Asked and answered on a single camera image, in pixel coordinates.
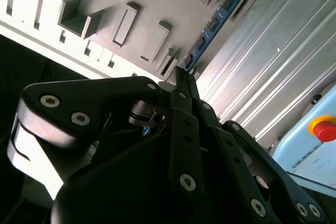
black cable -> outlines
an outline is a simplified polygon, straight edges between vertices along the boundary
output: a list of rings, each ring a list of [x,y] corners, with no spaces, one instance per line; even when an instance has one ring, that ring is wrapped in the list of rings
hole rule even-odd
[[[52,81],[52,75],[51,75],[51,69],[50,69],[50,60],[47,60],[46,63],[44,64],[41,76],[39,78],[38,82],[49,82]]]

black metal bracket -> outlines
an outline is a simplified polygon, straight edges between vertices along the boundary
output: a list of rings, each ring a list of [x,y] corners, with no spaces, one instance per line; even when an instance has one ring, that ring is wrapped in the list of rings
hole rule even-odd
[[[150,152],[146,153],[152,156],[146,157],[147,163],[141,167],[142,171],[152,160],[160,160],[159,165],[151,164],[151,167],[161,174],[160,182],[166,186],[161,188],[161,185],[154,184],[154,187],[156,192],[164,192],[164,195],[167,195],[167,188],[170,187],[169,194],[173,192],[170,202],[174,204],[180,206],[182,202],[188,209],[202,206],[201,209],[209,214],[212,204],[218,202],[212,188],[209,189],[213,185],[213,177],[216,179],[213,173],[216,173],[220,174],[221,182],[227,177],[233,185],[227,190],[231,190],[230,195],[237,198],[235,202],[238,206],[235,208],[243,212],[243,219],[248,223],[328,223],[321,207],[238,123],[219,123],[213,108],[200,100],[192,75],[175,68],[174,76],[176,89],[171,92],[161,89],[146,77],[30,85],[22,94],[17,118],[25,131],[37,139],[36,143],[47,142],[42,145],[50,157],[59,159],[59,167],[67,166],[61,159],[63,152],[69,154],[69,151],[87,150],[92,142],[105,136],[111,137],[112,132],[112,140],[119,141],[124,152],[108,152],[102,156],[108,159],[109,155],[120,154],[113,162],[122,156],[127,167],[134,169],[127,155],[135,153],[134,146],[143,148],[148,144]],[[159,122],[154,120],[156,115],[161,116]],[[155,133],[142,138],[140,132],[144,125],[154,127]],[[166,146],[164,151],[160,149],[161,153],[166,153],[162,157],[154,156],[159,146]],[[208,151],[206,157],[201,149]],[[141,160],[141,155],[137,154],[136,160]],[[252,160],[251,167],[246,165],[248,159],[243,156]],[[122,168],[114,167],[111,162],[107,162],[111,165],[108,169],[117,169],[116,174],[124,173]],[[216,167],[209,168],[209,164],[214,163]],[[104,174],[103,168],[98,168],[99,162],[95,165],[93,167]],[[92,166],[80,170],[76,176],[80,177],[90,169]],[[266,181],[271,192],[271,206],[266,203],[252,175]],[[150,179],[154,175],[150,172],[146,176],[149,179],[141,180],[142,184],[137,186],[148,185],[145,181],[153,181]],[[89,185],[90,174],[86,178],[86,185]],[[122,178],[118,178],[118,183],[123,184]],[[146,192],[140,194],[142,197],[148,196]]]
[[[315,202],[294,180],[265,152],[265,150],[237,122],[227,121],[223,129],[230,132],[238,145],[252,159],[251,172],[268,185],[270,202],[281,221],[297,220],[299,223],[325,223],[326,217]]]

metal plate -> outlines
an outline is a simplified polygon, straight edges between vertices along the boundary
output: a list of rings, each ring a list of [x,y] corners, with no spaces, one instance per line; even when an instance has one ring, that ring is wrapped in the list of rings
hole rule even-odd
[[[222,122],[270,147],[335,80],[336,0],[256,0],[197,81]]]
[[[87,14],[104,9],[106,19],[90,40],[157,77],[166,79],[158,71],[158,66],[165,60],[166,52],[169,49],[174,54],[177,52],[175,64],[179,65],[221,1],[213,0],[208,4],[204,0],[82,0],[80,12]],[[140,9],[120,47],[112,43],[111,36],[119,29],[120,20],[129,2],[137,4]],[[162,22],[170,26],[169,31],[164,33],[159,29]],[[219,43],[221,46],[235,28],[236,24],[228,21],[222,28],[221,39],[214,44]],[[164,33],[164,39],[158,38],[161,36],[158,31]],[[213,56],[207,54],[204,57],[204,60],[207,58],[206,63]]]

electronic component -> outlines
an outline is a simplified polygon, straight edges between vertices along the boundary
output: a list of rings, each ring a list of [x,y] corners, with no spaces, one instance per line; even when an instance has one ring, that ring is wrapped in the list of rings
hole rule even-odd
[[[235,0],[225,0],[224,1],[224,4],[222,5],[222,8],[225,10],[225,11],[229,11],[233,5]]]
[[[217,8],[214,15],[202,30],[197,41],[185,56],[181,63],[181,68],[189,72],[195,66],[200,56],[204,53],[240,1],[241,0],[224,0],[221,3],[220,7]]]
[[[201,47],[203,46],[204,42],[205,42],[205,39],[203,37],[200,37],[197,40],[197,42],[196,42],[196,48],[197,48],[197,50],[201,49]]]
[[[210,31],[214,31],[216,29],[216,27],[218,26],[219,21],[217,18],[212,18],[209,21],[208,27]]]

dark background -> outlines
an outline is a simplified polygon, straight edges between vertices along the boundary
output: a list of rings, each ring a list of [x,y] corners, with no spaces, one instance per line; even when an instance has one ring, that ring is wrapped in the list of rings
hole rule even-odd
[[[6,148],[20,93],[29,84],[86,79],[24,46],[0,36],[0,223],[42,223],[51,198],[43,185],[24,177],[9,162]]]

